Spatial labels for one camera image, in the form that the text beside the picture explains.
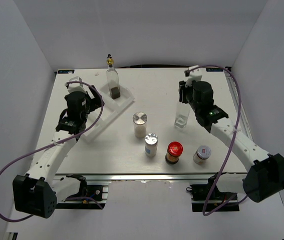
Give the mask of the glass bottle dark sauce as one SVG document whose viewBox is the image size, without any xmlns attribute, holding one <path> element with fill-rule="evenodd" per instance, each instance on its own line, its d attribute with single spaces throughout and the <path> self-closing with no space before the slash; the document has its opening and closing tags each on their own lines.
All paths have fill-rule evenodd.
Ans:
<svg viewBox="0 0 284 240">
<path fill-rule="evenodd" d="M 108 69 L 106 71 L 107 82 L 109 93 L 112 99 L 117 99 L 120 97 L 120 84 L 119 84 L 119 76 L 117 71 L 114 69 L 114 60 L 112 56 L 108 54 L 107 56 L 107 65 Z"/>
</svg>

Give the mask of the glass bottle clear liquid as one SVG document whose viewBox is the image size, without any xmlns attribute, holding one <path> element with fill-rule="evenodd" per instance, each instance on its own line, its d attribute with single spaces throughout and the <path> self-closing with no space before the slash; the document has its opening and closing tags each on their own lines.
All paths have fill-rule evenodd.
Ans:
<svg viewBox="0 0 284 240">
<path fill-rule="evenodd" d="M 174 126 L 178 129 L 184 129 L 188 122 L 189 113 L 189 104 L 178 102 L 176 106 Z"/>
</svg>

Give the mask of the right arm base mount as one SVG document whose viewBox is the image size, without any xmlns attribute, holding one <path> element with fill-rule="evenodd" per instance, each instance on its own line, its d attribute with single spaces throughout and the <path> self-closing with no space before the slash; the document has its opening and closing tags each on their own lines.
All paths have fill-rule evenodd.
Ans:
<svg viewBox="0 0 284 240">
<path fill-rule="evenodd" d="M 204 176 L 202 178 L 194 178 L 190 180 L 189 186 L 187 186 L 185 190 L 191 196 L 191 205 L 193 212 L 196 213 L 202 212 L 206 197 L 216 178 L 216 175 L 217 173 L 214 175 L 209 175 L 208 177 Z M 234 193 L 232 192 L 220 192 L 219 189 L 215 187 L 209 198 L 206 207 L 206 213 L 212 211 L 216 207 L 226 202 L 230 197 L 232 197 L 233 194 Z M 238 196 L 236 195 L 226 205 L 224 205 L 222 208 L 218 209 L 217 211 L 238 212 L 239 210 L 240 209 L 238 204 Z"/>
</svg>

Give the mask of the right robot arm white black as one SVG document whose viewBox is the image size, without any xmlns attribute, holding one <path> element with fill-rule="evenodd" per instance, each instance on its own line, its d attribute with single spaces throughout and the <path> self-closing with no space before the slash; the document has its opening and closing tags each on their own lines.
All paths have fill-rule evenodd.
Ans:
<svg viewBox="0 0 284 240">
<path fill-rule="evenodd" d="M 179 82 L 179 101 L 189 104 L 197 122 L 223 142 L 240 160 L 247 173 L 222 173 L 208 180 L 208 195 L 217 200 L 226 192 L 247 195 L 253 202 L 284 190 L 284 157 L 260 148 L 235 125 L 228 114 L 214 104 L 213 89 L 205 81 Z"/>
</svg>

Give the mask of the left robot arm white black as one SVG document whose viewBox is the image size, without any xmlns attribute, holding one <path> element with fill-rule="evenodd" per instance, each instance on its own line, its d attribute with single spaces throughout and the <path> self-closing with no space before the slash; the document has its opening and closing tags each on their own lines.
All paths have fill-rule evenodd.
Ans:
<svg viewBox="0 0 284 240">
<path fill-rule="evenodd" d="M 25 175 L 17 175 L 13 180 L 15 209 L 30 215 L 49 218 L 59 202 L 71 198 L 81 200 L 88 189 L 85 177 L 70 174 L 59 182 L 53 182 L 61 163 L 69 151 L 78 142 L 86 129 L 88 115 L 96 109 L 102 109 L 104 102 L 96 88 L 91 85 L 89 91 L 78 81 L 66 84 L 65 96 L 67 108 L 59 117 L 52 146 L 46 149 Z"/>
</svg>

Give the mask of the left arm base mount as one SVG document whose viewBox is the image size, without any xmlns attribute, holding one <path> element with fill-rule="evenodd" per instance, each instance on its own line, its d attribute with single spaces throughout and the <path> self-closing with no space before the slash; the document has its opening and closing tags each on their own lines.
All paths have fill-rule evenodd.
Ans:
<svg viewBox="0 0 284 240">
<path fill-rule="evenodd" d="M 86 178 L 78 174 L 69 174 L 62 177 L 58 183 L 66 183 L 65 180 L 76 180 L 79 189 L 76 193 L 61 200 L 56 209 L 63 210 L 102 210 L 105 207 L 108 186 L 96 183 L 88 183 Z"/>
</svg>

